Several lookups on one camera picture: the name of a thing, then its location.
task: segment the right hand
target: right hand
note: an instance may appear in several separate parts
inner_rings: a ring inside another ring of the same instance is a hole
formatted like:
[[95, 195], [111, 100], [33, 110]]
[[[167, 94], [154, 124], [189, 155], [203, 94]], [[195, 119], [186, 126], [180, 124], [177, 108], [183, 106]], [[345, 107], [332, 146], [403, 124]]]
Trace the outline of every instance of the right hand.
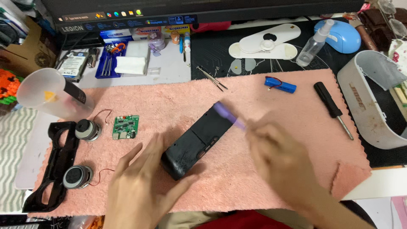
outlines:
[[246, 137], [259, 175], [294, 210], [306, 210], [326, 192], [315, 177], [305, 146], [277, 123], [247, 126]]

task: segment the spray bottle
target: spray bottle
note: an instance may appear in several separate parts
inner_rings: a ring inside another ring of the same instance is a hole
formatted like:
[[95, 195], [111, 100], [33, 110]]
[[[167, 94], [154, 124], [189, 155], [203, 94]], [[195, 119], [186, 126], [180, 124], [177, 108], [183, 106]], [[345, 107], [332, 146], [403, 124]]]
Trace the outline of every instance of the spray bottle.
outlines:
[[318, 29], [314, 36], [312, 36], [302, 51], [297, 57], [296, 63], [301, 67], [306, 67], [314, 59], [317, 53], [322, 49], [325, 44], [325, 39], [329, 35], [331, 27], [334, 25], [334, 20], [328, 19], [325, 21], [323, 27]]

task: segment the glue stick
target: glue stick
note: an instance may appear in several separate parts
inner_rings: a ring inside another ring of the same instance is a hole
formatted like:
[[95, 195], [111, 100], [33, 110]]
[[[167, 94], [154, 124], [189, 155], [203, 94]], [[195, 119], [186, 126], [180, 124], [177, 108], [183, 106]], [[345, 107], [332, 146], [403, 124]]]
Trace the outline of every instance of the glue stick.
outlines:
[[189, 53], [191, 51], [191, 37], [189, 36], [189, 32], [185, 32], [184, 34], [184, 46], [184, 50]]

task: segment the green circuit board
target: green circuit board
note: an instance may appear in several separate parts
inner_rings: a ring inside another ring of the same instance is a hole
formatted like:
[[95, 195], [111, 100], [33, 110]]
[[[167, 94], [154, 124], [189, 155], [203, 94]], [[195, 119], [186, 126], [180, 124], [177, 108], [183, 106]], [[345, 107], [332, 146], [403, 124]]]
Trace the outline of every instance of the green circuit board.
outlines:
[[117, 116], [114, 119], [113, 140], [133, 139], [137, 135], [138, 115]]

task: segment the precision screwdriver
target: precision screwdriver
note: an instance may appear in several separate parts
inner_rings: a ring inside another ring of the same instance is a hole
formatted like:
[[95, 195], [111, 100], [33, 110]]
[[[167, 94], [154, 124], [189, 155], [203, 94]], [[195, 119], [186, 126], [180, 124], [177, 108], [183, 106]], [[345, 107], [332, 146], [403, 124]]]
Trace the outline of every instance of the precision screwdriver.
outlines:
[[332, 100], [331, 95], [329, 94], [328, 90], [326, 89], [325, 85], [322, 82], [317, 82], [314, 84], [315, 91], [317, 91], [319, 97], [324, 102], [326, 108], [329, 111], [329, 115], [332, 118], [337, 118], [341, 123], [342, 127], [349, 135], [349, 138], [353, 141], [353, 136], [346, 127], [345, 123], [341, 119], [341, 115], [343, 114], [342, 111], [336, 106], [335, 102]]

